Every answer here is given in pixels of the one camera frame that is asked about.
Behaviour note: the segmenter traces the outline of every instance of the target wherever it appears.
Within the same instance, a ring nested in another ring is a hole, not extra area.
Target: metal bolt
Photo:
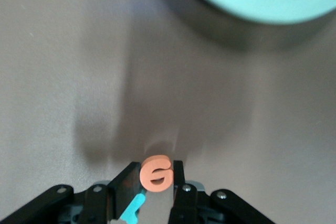
[[[191,191],[191,187],[190,187],[190,185],[184,185],[184,186],[182,187],[182,189],[183,189],[184,191]]]
[[[58,194],[62,194],[62,193],[64,193],[66,190],[67,190],[67,189],[66,189],[65,187],[60,187],[60,188],[57,189],[56,192],[57,192]]]
[[[226,196],[226,194],[224,192],[219,191],[217,193],[217,197],[220,198],[220,199],[226,199],[227,196]]]
[[[95,192],[95,193],[98,193],[98,192],[100,192],[100,191],[102,191],[102,187],[101,186],[95,186],[94,188],[93,188],[93,191]]]

